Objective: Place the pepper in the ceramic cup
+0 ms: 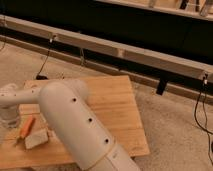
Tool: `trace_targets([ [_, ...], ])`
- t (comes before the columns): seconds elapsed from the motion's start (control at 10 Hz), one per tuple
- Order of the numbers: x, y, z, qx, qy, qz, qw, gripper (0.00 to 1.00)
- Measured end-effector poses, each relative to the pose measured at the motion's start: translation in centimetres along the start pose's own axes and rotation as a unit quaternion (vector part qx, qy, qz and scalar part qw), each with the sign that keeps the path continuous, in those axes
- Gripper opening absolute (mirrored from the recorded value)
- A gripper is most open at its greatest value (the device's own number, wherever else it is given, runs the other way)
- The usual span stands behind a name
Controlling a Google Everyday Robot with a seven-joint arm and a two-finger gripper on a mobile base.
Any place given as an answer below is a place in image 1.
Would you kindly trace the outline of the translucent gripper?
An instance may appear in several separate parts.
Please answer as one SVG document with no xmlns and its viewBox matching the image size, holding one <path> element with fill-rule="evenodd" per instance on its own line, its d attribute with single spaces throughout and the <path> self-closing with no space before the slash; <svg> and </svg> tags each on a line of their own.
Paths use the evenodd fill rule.
<svg viewBox="0 0 213 171">
<path fill-rule="evenodd" d="M 18 107 L 0 108 L 0 122 L 5 128 L 17 128 L 20 124 Z"/>
</svg>

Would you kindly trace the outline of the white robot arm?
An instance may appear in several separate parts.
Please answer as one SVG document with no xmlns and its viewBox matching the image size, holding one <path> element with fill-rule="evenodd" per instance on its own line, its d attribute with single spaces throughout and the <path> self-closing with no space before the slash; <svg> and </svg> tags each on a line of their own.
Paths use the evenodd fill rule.
<svg viewBox="0 0 213 171">
<path fill-rule="evenodd" d="M 20 123 L 15 107 L 37 104 L 82 171 L 140 171 L 87 105 L 87 97 L 88 87 L 79 79 L 22 90 L 8 84 L 0 88 L 0 119 L 5 127 L 15 128 Z"/>
</svg>

